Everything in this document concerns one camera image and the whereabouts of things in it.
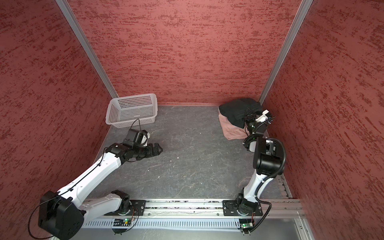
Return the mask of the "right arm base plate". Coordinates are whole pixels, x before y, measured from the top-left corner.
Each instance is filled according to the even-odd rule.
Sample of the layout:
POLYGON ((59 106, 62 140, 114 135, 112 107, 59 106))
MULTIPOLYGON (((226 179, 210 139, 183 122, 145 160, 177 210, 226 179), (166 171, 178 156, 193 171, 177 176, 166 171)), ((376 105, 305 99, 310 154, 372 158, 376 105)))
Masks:
POLYGON ((259 203, 253 203, 248 200, 224 200, 223 201, 224 216, 243 216, 260 217, 263 215, 261 205, 259 203))

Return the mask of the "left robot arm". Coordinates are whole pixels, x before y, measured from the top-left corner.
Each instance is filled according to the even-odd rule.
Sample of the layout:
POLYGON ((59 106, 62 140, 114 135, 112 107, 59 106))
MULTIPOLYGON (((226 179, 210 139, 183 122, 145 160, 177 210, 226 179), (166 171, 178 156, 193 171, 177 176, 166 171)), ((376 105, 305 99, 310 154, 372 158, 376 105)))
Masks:
POLYGON ((112 191, 105 197, 86 202, 88 195, 114 170, 124 163, 134 163, 160 155, 163 148, 148 142, 145 130, 130 129, 122 143, 105 148, 99 160, 79 177, 59 189, 48 191, 36 207, 38 226, 60 240, 71 239, 82 226, 105 214, 126 216, 127 222, 136 224, 144 208, 137 207, 130 196, 122 191, 112 191))

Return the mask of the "white plastic basket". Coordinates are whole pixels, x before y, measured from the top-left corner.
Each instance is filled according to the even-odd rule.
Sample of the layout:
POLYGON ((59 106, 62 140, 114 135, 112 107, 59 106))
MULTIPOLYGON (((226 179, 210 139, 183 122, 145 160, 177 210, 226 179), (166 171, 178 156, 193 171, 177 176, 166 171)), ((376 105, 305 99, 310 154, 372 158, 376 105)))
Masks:
POLYGON ((152 124, 158 115, 155 94, 134 95, 110 100, 105 122, 116 128, 152 124))

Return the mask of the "black shorts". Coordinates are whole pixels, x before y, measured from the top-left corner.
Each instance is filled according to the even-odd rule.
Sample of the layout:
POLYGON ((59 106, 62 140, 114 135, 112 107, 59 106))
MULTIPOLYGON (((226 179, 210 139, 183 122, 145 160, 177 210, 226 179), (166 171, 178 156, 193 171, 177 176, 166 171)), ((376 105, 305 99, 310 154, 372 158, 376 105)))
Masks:
POLYGON ((221 115, 227 117, 232 125, 241 129, 245 127, 245 116, 257 111, 262 112, 262 106, 251 98, 235 99, 219 106, 221 115))

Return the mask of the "pink shorts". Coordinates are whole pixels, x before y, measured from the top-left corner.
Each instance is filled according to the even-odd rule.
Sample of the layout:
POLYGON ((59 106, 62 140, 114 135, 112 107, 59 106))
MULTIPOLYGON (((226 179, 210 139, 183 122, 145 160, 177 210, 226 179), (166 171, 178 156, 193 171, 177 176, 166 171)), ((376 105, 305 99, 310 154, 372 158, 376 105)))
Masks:
POLYGON ((241 140, 248 136, 245 128, 241 129, 232 125, 228 118, 222 114, 219 114, 219 122, 223 131, 223 135, 227 140, 241 140))

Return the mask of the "left aluminium corner post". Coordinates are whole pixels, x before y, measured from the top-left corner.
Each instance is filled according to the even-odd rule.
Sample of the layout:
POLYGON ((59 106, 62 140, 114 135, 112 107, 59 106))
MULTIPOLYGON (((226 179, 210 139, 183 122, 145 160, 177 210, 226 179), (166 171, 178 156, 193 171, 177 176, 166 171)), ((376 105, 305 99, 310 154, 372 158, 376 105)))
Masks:
POLYGON ((88 38, 86 37, 84 31, 82 30, 78 20, 75 17, 74 12, 72 11, 68 1, 64 0, 56 0, 57 5, 59 6, 61 12, 63 13, 65 19, 67 20, 68 24, 70 25, 72 31, 74 32, 75 36, 77 37, 78 41, 80 42, 81 46, 83 47, 86 55, 88 56, 89 60, 91 61, 93 67, 95 68, 96 72, 98 73, 99 77, 101 78, 104 86, 108 90, 110 96, 112 98, 117 98, 118 94, 115 88, 113 87, 113 84, 108 77, 106 71, 104 70, 100 60, 98 59, 95 51, 93 50, 88 38))

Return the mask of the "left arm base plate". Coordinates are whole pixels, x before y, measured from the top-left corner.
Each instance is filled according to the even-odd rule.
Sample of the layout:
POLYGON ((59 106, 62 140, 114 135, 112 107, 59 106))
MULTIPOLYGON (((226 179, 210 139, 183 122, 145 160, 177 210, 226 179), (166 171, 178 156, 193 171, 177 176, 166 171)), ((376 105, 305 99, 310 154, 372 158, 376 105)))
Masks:
POLYGON ((130 206, 126 213, 115 211, 104 214, 104 216, 118 216, 118 217, 132 217, 132 216, 143 216, 146 207, 146 200, 130 200, 130 206))

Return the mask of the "right aluminium corner post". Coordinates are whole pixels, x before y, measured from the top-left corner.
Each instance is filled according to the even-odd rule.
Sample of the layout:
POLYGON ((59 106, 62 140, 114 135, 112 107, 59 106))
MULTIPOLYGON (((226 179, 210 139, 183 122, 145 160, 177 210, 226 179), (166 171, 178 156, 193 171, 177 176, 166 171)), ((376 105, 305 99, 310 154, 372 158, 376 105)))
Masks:
POLYGON ((301 4, 299 5, 299 8, 297 10, 297 13, 296 13, 294 19, 293 19, 293 22, 290 26, 290 29, 286 35, 286 38, 283 42, 283 45, 279 51, 278 57, 277 57, 277 59, 274 63, 274 66, 270 72, 270 75, 267 79, 267 82, 264 86, 264 89, 263 89, 263 91, 259 97, 259 102, 261 104, 263 104, 264 101, 266 100, 268 93, 269 93, 278 73, 279 73, 281 66, 284 63, 284 60, 285 60, 295 38, 296 38, 296 36, 300 30, 301 25, 304 22, 304 19, 307 15, 312 3, 313 3, 313 0, 302 0, 301 1, 301 4))

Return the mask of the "right circuit board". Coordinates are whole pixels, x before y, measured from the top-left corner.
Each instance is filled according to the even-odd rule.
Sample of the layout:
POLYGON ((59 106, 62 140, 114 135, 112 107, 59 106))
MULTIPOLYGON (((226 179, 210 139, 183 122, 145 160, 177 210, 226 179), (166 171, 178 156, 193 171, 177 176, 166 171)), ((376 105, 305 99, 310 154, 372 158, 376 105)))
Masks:
POLYGON ((239 228, 241 230, 249 231, 254 227, 254 220, 252 219, 239 219, 239 228))

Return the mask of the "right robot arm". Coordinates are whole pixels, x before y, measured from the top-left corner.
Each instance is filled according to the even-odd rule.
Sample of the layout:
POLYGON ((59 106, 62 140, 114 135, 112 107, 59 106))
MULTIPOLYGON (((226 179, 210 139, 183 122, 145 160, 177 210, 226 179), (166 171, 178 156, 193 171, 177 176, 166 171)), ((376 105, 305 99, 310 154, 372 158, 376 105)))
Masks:
POLYGON ((237 211, 241 216, 249 216, 259 210, 262 192, 276 176, 284 172, 286 151, 283 143, 265 137, 265 131, 273 119, 268 110, 246 114, 244 118, 249 135, 243 141, 243 146, 254 153, 254 173, 238 195, 237 211))

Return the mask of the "aluminium corner post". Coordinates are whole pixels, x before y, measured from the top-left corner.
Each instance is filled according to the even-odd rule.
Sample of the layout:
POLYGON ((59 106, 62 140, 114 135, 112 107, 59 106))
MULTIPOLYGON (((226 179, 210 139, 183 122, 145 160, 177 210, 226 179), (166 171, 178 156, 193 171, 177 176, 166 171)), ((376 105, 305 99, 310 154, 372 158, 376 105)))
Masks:
POLYGON ((113 87, 113 84, 108 77, 106 71, 104 70, 100 60, 98 59, 95 51, 93 50, 88 38, 86 37, 84 31, 82 30, 78 20, 75 17, 74 12, 72 11, 68 1, 64 0, 56 0, 57 5, 59 6, 61 12, 63 13, 65 19, 67 20, 68 24, 70 25, 72 31, 74 32, 75 36, 77 37, 78 41, 80 42, 81 46, 83 47, 86 55, 88 56, 89 60, 91 61, 93 67, 95 68, 96 72, 98 73, 99 77, 101 78, 104 86, 108 90, 110 96, 112 98, 117 98, 118 94, 115 88, 113 87))
POLYGON ((268 93, 269 93, 278 73, 279 73, 281 66, 284 63, 284 60, 285 60, 295 38, 296 38, 296 36, 300 30, 301 25, 304 22, 304 19, 307 15, 312 3, 313 3, 313 0, 302 0, 301 1, 301 4, 299 5, 299 8, 297 10, 297 13, 296 13, 294 19, 293 19, 293 22, 290 26, 290 29, 286 35, 286 38, 283 42, 283 45, 279 51, 278 57, 277 57, 277 59, 274 63, 274 66, 270 72, 270 75, 267 79, 267 82, 264 86, 264 89, 263 89, 263 91, 259 97, 259 102, 261 104, 263 104, 264 101, 266 100, 268 93))

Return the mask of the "left circuit board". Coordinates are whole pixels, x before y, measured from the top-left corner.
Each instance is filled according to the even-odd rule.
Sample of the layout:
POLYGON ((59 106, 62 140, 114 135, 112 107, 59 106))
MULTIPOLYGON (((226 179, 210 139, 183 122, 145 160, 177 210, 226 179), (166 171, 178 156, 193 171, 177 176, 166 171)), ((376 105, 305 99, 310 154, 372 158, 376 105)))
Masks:
POLYGON ((132 221, 128 219, 114 219, 113 228, 128 228, 131 226, 132 221))

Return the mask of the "circuit board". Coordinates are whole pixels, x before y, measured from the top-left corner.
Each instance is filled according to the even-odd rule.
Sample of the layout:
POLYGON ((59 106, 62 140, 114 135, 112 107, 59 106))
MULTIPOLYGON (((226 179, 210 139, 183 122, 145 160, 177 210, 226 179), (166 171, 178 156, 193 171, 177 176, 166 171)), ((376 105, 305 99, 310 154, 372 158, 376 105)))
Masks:
POLYGON ((254 220, 252 219, 239 219, 239 228, 241 230, 249 231, 254 227, 254 220))
POLYGON ((114 219, 113 228, 128 228, 131 226, 132 221, 128 219, 114 219))

